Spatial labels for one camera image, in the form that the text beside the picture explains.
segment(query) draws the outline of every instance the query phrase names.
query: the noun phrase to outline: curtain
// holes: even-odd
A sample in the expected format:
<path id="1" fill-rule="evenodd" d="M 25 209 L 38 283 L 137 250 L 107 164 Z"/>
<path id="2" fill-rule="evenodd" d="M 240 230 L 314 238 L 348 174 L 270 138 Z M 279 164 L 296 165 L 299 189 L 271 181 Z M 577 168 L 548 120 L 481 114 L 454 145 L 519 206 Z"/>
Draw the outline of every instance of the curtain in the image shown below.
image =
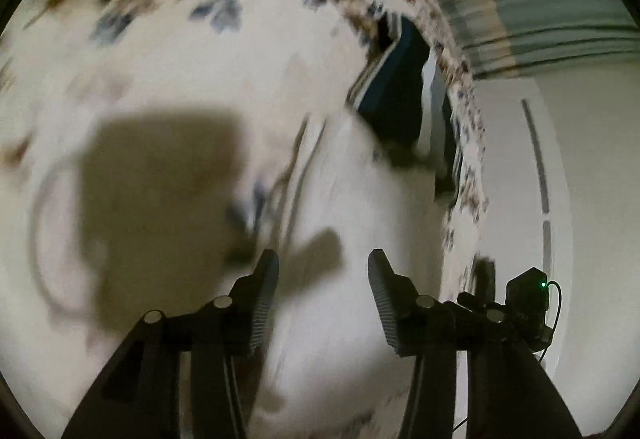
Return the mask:
<path id="1" fill-rule="evenodd" d="M 439 2 L 477 78 L 640 55 L 640 30 L 621 0 Z"/>

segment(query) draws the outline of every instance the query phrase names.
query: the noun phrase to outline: floral bedsheet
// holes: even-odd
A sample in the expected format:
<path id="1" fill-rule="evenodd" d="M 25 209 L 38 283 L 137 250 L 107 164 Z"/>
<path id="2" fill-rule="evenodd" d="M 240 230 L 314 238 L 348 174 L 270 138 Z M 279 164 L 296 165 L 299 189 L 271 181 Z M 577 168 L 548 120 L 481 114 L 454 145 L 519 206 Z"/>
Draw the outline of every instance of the floral bedsheet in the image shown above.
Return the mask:
<path id="1" fill-rule="evenodd" d="M 206 226 L 202 222 L 205 216 L 196 207 L 186 215 L 177 215 L 158 201 L 167 192 L 182 195 L 174 184 L 161 183 L 158 187 L 164 190 L 159 193 L 148 187 L 154 177 L 166 172 L 167 156 L 175 154 L 178 164 L 187 166 L 204 155 L 210 167 L 196 170 L 186 179 L 201 185 L 203 176 L 223 167 L 222 175 L 235 181 L 232 195 L 239 211 L 255 211 L 260 197 L 256 184 L 269 190 L 286 175 L 291 148 L 306 114 L 322 115 L 343 108 L 351 86 L 376 55 L 376 20 L 386 11 L 414 19 L 438 51 L 460 127 L 460 194 L 444 221 L 441 285 L 441 298 L 452 299 L 468 285 L 486 209 L 481 183 L 483 128 L 473 101 L 469 67 L 435 0 L 21 3 L 0 38 L 0 202 L 4 211 L 0 222 L 6 229 L 0 242 L 0 297 L 6 306 L 0 325 L 14 344 L 10 351 L 3 351 L 0 367 L 28 416 L 46 437 L 62 433 L 117 342 L 109 333 L 95 333 L 96 319 L 102 319 L 101 323 L 117 334 L 139 316 L 140 308 L 164 302 L 158 297 L 145 298 L 144 290 L 134 295 L 124 290 L 120 295 L 128 297 L 126 310 L 114 314 L 91 309 L 98 292 L 104 297 L 105 290 L 118 289 L 118 277 L 104 281 L 104 264 L 114 259 L 105 255 L 99 242 L 87 249 L 78 244 L 84 231 L 82 213 L 77 209 L 83 195 L 77 184 L 83 171 L 82 164 L 76 167 L 74 163 L 91 150 L 89 142 L 104 136 L 105 123 L 120 126 L 131 119 L 151 119 L 151 132 L 134 132 L 131 145 L 126 136 L 115 138 L 126 150 L 123 154 L 131 152 L 130 162 L 124 163 L 130 175 L 117 180 L 130 181 L 141 194 L 124 201 L 109 197 L 108 205 L 141 202 L 149 210 L 149 220 L 175 217 L 172 238 L 178 244 L 170 252 L 163 251 L 169 255 L 167 260 L 173 260 L 172 253 L 178 257 L 206 242 L 198 232 L 194 236 L 196 223 L 198 231 L 215 233 L 222 244 L 231 245 L 236 236 L 224 221 L 207 222 L 210 226 Z M 220 136 L 220 126 L 211 130 L 208 125 L 197 130 L 185 128 L 184 120 L 166 119 L 169 111 L 198 112 L 205 117 L 211 112 L 218 117 L 222 113 L 223 136 L 230 138 L 227 146 L 237 149 L 240 161 L 221 148 L 211 152 L 202 149 L 210 143 L 207 137 Z M 194 124 L 202 123 L 196 116 Z M 154 130 L 164 131 L 162 137 L 168 131 L 171 137 L 155 138 Z M 136 145 L 156 139 L 162 141 L 157 149 L 159 164 L 145 164 L 152 174 L 142 180 Z M 176 140 L 187 151 L 176 149 Z M 70 162 L 68 173 L 57 173 Z M 182 173 L 174 168 L 170 171 Z M 105 165 L 100 172 L 104 177 L 96 180 L 108 183 L 112 170 Z M 224 189 L 228 184 L 216 187 Z M 43 190 L 47 189 L 54 192 L 48 203 L 43 202 Z M 216 195 L 206 199 L 212 202 L 207 208 L 217 206 Z M 181 233 L 176 228 L 183 228 L 185 221 L 191 229 Z M 34 240 L 36 225 L 42 242 Z M 142 261 L 158 259 L 158 251 L 143 249 L 139 253 Z M 222 257 L 217 253 L 222 251 L 216 248 L 201 258 L 215 262 Z M 87 261 L 92 262 L 89 268 Z M 34 279 L 34 268 L 46 271 L 46 278 Z M 193 277 L 190 284 L 181 286 L 178 277 L 162 279 L 173 283 L 178 292 L 185 289 L 191 293 L 172 301 L 175 313 L 195 310 L 216 294 L 203 288 L 206 279 L 195 271 L 182 273 L 180 278 Z M 52 306 L 59 309 L 57 315 L 51 313 Z M 67 317 L 62 323 L 56 319 L 60 314 Z M 387 422 L 385 413 L 402 405 L 403 397 L 359 422 L 358 433 L 366 434 L 362 437 L 392 437 L 393 431 L 371 430 L 385 427 L 380 420 Z"/>

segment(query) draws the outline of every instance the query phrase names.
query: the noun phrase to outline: white wall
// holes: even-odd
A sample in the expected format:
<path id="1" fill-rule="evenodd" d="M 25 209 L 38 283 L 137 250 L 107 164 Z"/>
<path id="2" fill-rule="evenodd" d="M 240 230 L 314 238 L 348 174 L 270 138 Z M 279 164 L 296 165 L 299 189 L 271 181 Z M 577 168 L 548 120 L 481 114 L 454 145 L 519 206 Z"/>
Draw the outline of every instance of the white wall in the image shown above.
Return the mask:
<path id="1" fill-rule="evenodd" d="M 537 267 L 562 286 L 566 308 L 571 304 L 574 266 L 569 191 L 556 132 L 542 94 L 535 80 L 516 78 L 476 80 L 475 96 L 486 129 L 482 187 L 489 199 L 478 252 L 495 260 L 496 301 L 504 302 L 508 281 Z M 527 101 L 542 154 L 548 192 L 546 213 L 523 99 Z M 545 221 L 550 228 L 546 265 Z M 550 289 L 547 325 L 553 324 L 557 311 L 558 293 Z M 561 312 L 553 344 L 545 355 L 545 368 L 552 379 L 562 354 L 567 316 L 568 311 Z M 466 359 L 462 359 L 456 386 L 456 423 L 467 416 L 467 392 Z M 463 439 L 465 434 L 463 425 L 453 437 Z"/>
<path id="2" fill-rule="evenodd" d="M 555 125 L 574 228 L 571 307 L 554 382 L 583 434 L 640 377 L 640 64 L 536 76 Z"/>

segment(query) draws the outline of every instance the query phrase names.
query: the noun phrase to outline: metal bolt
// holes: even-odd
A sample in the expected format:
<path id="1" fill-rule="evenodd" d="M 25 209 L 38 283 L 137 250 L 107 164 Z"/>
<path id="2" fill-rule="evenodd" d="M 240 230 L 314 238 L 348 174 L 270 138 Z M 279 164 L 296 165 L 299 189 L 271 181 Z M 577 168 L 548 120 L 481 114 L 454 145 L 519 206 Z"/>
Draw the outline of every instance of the metal bolt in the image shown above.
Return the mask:
<path id="1" fill-rule="evenodd" d="M 436 305 L 436 300 L 430 297 L 428 294 L 421 294 L 415 299 L 415 304 L 423 309 L 428 309 Z"/>
<path id="2" fill-rule="evenodd" d="M 225 294 L 215 298 L 215 300 L 213 300 L 213 305 L 218 309 L 226 309 L 227 307 L 230 307 L 233 302 L 233 298 Z"/>
<path id="3" fill-rule="evenodd" d="M 149 311 L 145 314 L 145 324 L 155 324 L 162 320 L 162 313 L 160 311 Z"/>
<path id="4" fill-rule="evenodd" d="M 499 324 L 504 320 L 504 313 L 502 311 L 498 311 L 497 309 L 489 309 L 486 312 L 486 317 L 489 318 L 494 323 Z"/>

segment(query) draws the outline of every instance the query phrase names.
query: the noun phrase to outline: black cable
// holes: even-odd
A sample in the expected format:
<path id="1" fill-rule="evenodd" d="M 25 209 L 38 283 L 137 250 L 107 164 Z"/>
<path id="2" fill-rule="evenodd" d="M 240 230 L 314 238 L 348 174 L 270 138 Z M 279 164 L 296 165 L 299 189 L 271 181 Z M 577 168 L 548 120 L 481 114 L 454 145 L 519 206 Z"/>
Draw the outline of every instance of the black cable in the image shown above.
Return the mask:
<path id="1" fill-rule="evenodd" d="M 556 319 L 554 321 L 554 326 L 551 329 L 551 337 L 553 337 L 554 333 L 556 332 L 556 327 L 558 327 L 558 320 L 560 319 L 560 310 L 562 308 L 562 289 L 560 289 L 560 284 L 554 280 L 546 283 L 547 288 L 550 285 L 555 285 L 556 289 L 558 289 L 558 311 L 556 311 Z M 538 363 L 542 363 L 542 359 L 545 357 L 545 354 L 548 350 L 549 350 L 549 347 L 547 346 L 547 348 L 542 352 L 542 355 L 540 356 Z M 460 428 L 463 424 L 465 424 L 467 419 L 469 418 L 465 417 L 462 421 L 460 421 L 457 425 L 455 425 L 455 427 L 453 427 L 452 433 L 455 432 L 458 428 Z"/>
<path id="2" fill-rule="evenodd" d="M 556 320 L 554 321 L 554 326 L 551 329 L 551 337 L 553 338 L 553 335 L 556 332 L 556 327 L 558 327 L 558 320 L 560 319 L 560 310 L 562 308 L 562 289 L 560 289 L 560 284 L 558 282 L 553 281 L 553 280 L 546 284 L 547 288 L 550 285 L 555 285 L 556 289 L 558 289 L 558 311 L 556 311 Z M 548 350 L 549 350 L 549 346 L 547 345 L 546 349 L 544 351 L 542 351 L 542 355 L 540 356 L 540 359 L 538 360 L 539 363 L 542 363 L 542 360 L 545 357 L 545 354 L 546 354 L 546 352 Z"/>
<path id="3" fill-rule="evenodd" d="M 463 424 L 465 424 L 467 419 L 469 418 L 465 417 L 462 421 L 460 421 L 457 425 L 455 425 L 455 427 L 453 428 L 453 431 L 455 432 L 458 428 L 460 428 Z"/>

